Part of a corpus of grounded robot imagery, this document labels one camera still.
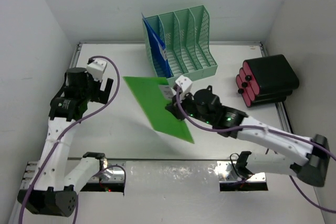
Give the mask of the black drawer box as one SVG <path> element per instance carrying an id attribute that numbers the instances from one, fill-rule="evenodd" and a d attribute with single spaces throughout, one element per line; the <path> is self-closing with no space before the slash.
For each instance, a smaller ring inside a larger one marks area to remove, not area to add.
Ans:
<path id="1" fill-rule="evenodd" d="M 254 70 L 261 93 L 253 106 L 284 102 L 299 88 L 299 79 L 284 55 L 257 58 Z"/>

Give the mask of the green mesh file organizer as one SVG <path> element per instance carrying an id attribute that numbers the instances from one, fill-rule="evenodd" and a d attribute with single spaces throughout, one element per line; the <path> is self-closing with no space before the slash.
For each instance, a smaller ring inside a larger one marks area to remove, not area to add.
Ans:
<path id="1" fill-rule="evenodd" d="M 158 16 L 163 24 L 166 55 L 172 73 L 166 78 L 168 83 L 173 85 L 180 75 L 192 81 L 214 76 L 217 63 L 209 49 L 210 17 L 206 8 L 201 5 Z M 157 76 L 146 45 L 145 41 L 147 58 Z"/>

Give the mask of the pink drawer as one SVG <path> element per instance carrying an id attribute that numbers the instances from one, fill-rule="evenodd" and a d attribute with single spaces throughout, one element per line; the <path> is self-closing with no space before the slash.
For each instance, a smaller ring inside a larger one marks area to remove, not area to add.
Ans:
<path id="1" fill-rule="evenodd" d="M 245 60 L 236 76 L 238 93 L 242 95 L 247 107 L 253 106 L 261 93 L 261 87 L 254 73 L 254 70 L 257 69 L 257 63 L 260 63 L 257 58 Z"/>

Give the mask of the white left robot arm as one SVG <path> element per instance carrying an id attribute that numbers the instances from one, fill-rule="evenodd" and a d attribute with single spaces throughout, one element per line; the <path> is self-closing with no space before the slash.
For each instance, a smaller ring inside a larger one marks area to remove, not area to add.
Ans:
<path id="1" fill-rule="evenodd" d="M 79 165 L 65 175 L 69 150 L 77 125 L 93 116 L 85 115 L 89 102 L 106 108 L 113 80 L 107 79 L 101 90 L 105 67 L 75 67 L 65 72 L 60 90 L 50 102 L 48 132 L 40 160 L 27 189 L 19 190 L 19 223 L 24 211 L 36 215 L 69 217 L 76 209 L 78 193 L 101 170 L 103 153 L 85 153 Z"/>

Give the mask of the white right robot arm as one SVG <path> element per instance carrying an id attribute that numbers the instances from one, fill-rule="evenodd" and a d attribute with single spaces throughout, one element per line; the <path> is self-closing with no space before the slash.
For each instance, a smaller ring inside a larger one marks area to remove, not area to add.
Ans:
<path id="1" fill-rule="evenodd" d="M 323 187 L 331 153 L 322 135 L 297 136 L 262 123 L 243 111 L 221 104 L 212 86 L 190 93 L 190 87 L 176 84 L 176 94 L 166 106 L 177 119 L 188 120 L 204 131 L 223 137 L 248 141 L 275 151 L 275 155 L 257 155 L 243 151 L 231 163 L 232 176 L 244 182 L 260 172 L 295 176 L 300 181 Z"/>

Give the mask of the blue plastic folder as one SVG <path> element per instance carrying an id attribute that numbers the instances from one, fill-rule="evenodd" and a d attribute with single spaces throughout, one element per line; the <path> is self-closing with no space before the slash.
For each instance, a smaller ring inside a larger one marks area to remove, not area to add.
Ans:
<path id="1" fill-rule="evenodd" d="M 158 77 L 170 78 L 172 76 L 171 68 L 166 55 L 166 44 L 164 39 L 163 24 L 158 15 L 144 17 L 145 41 L 150 49 L 150 59 L 152 60 L 155 72 Z"/>

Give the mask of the green plastic folder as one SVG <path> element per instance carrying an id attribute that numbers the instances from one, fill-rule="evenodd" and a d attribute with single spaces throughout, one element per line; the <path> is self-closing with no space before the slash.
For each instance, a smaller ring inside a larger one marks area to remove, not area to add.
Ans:
<path id="1" fill-rule="evenodd" d="M 172 102 L 173 92 L 165 77 L 123 77 L 155 131 L 194 143 L 184 121 L 165 109 Z"/>

